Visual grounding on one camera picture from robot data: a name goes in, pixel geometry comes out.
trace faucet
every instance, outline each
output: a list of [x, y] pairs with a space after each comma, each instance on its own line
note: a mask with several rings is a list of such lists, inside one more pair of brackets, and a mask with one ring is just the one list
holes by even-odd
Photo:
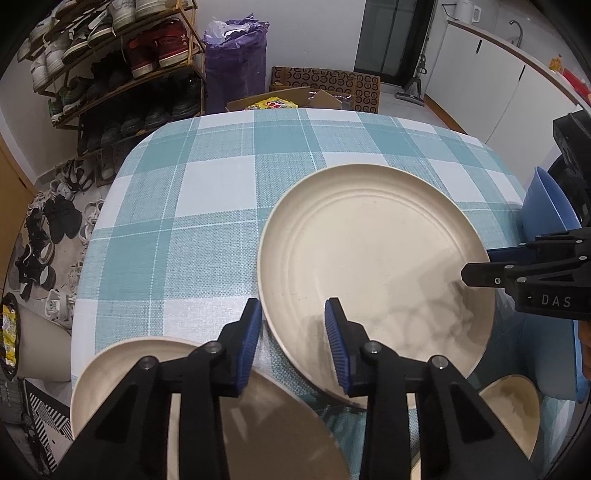
[[517, 45], [516, 45], [516, 47], [519, 48], [519, 47], [521, 47], [521, 41], [523, 40], [523, 28], [521, 28], [521, 24], [517, 20], [511, 20], [509, 22], [509, 25], [513, 25], [514, 23], [516, 23], [517, 26], [519, 27], [519, 39], [517, 40]]

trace snack package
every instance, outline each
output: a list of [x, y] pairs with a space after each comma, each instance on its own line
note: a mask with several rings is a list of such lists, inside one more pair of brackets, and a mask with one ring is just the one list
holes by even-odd
[[2, 305], [2, 343], [4, 345], [4, 361], [9, 367], [17, 364], [17, 313], [8, 305]]
[[264, 110], [265, 108], [298, 108], [298, 106], [289, 100], [283, 100], [279, 97], [271, 97], [261, 100], [254, 105], [247, 106], [244, 110]]

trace purple bag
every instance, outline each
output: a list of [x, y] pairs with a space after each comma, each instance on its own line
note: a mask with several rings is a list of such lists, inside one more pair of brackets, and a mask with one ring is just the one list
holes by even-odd
[[209, 24], [203, 38], [207, 114], [225, 112], [228, 102], [266, 91], [268, 28], [252, 14]]

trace table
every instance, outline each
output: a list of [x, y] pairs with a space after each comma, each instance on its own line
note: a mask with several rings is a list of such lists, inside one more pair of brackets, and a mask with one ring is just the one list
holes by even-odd
[[[467, 135], [322, 109], [221, 113], [167, 124], [131, 151], [96, 224], [74, 312], [73, 382], [95, 353], [120, 340], [217, 338], [222, 325], [239, 319], [247, 298], [258, 295], [259, 236], [281, 195], [315, 170], [359, 162], [400, 168], [441, 190], [487, 248], [522, 240], [522, 187], [490, 148]], [[498, 293], [487, 352], [503, 356], [517, 323], [511, 302]], [[487, 368], [479, 366], [470, 377], [475, 386], [511, 368], [484, 360]], [[318, 412], [356, 478], [365, 413], [306, 383], [266, 329], [255, 366]], [[564, 439], [572, 409], [572, 402], [544, 399], [540, 469]], [[416, 451], [414, 411], [410, 425]]]

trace white wall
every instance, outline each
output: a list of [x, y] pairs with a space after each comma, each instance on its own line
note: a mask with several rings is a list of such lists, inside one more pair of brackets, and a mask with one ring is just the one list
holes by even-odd
[[201, 33], [213, 17], [269, 22], [267, 68], [353, 70], [365, 0], [197, 0]]
[[48, 97], [33, 92], [31, 62], [12, 59], [0, 79], [0, 133], [15, 160], [34, 183], [76, 155], [77, 133], [51, 125]]

